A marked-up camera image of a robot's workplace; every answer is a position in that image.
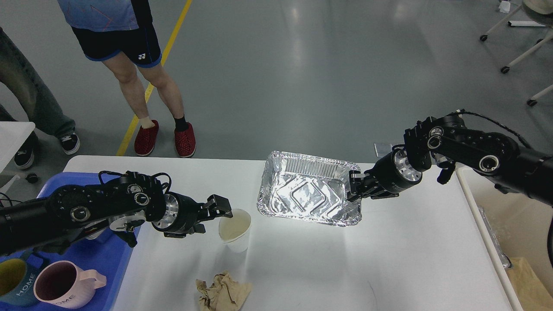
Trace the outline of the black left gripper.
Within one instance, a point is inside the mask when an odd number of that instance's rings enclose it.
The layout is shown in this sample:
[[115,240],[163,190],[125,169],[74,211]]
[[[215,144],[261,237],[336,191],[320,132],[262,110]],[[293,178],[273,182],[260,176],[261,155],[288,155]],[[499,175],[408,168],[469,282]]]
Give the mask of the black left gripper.
[[191,197],[178,193],[167,193],[164,199],[165,213],[160,220],[153,221],[152,226],[166,238],[205,234],[202,221],[214,220],[216,217],[233,217],[229,199],[217,194],[210,195],[205,203],[198,203]]

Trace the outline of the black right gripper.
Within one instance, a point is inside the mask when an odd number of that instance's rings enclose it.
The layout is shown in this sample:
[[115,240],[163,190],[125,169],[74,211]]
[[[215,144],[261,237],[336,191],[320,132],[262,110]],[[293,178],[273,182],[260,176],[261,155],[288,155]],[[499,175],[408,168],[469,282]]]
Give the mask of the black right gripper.
[[381,199],[397,197],[399,193],[419,184],[423,174],[409,163],[407,152],[394,149],[381,158],[373,168],[364,171],[349,171],[350,191],[347,201],[354,202],[366,197]]

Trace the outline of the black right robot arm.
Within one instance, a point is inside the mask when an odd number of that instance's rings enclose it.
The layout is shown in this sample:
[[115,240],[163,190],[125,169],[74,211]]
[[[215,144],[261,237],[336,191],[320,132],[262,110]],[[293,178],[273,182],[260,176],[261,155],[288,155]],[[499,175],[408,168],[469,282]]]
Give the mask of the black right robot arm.
[[501,193],[520,193],[552,205],[552,156],[502,133],[466,128],[458,110],[441,118],[428,117],[404,132],[404,143],[392,147],[373,168],[350,171],[347,200],[397,197],[419,184],[435,163],[437,182],[446,184],[456,164],[472,168]]

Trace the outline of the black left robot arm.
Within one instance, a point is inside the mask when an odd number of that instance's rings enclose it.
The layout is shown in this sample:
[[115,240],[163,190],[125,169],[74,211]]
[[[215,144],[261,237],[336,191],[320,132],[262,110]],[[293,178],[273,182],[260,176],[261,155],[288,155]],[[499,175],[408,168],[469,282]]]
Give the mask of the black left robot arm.
[[48,197],[1,208],[2,256],[34,250],[64,254],[80,240],[108,228],[134,248],[136,228],[150,223],[166,238],[204,234],[205,221],[233,217],[229,200],[211,195],[205,203],[172,192],[164,172],[101,171],[98,184],[68,184]]

